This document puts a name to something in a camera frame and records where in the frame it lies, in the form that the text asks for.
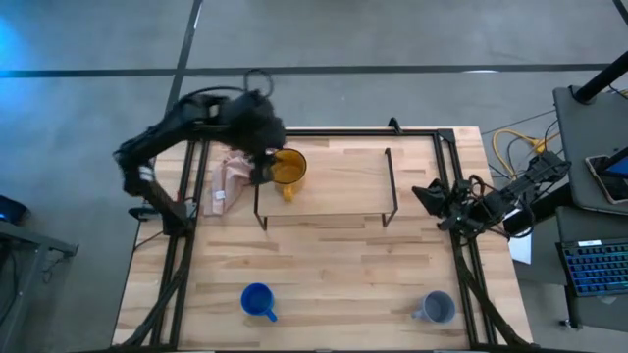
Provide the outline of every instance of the towel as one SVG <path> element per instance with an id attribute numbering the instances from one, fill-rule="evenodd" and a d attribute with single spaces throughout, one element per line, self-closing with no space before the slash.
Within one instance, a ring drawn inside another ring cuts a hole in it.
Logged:
<path id="1" fill-rule="evenodd" d="M 230 151 L 227 157 L 212 171 L 212 186 L 205 195 L 205 216 L 220 216 L 229 210 L 250 184 L 253 166 L 241 151 Z"/>

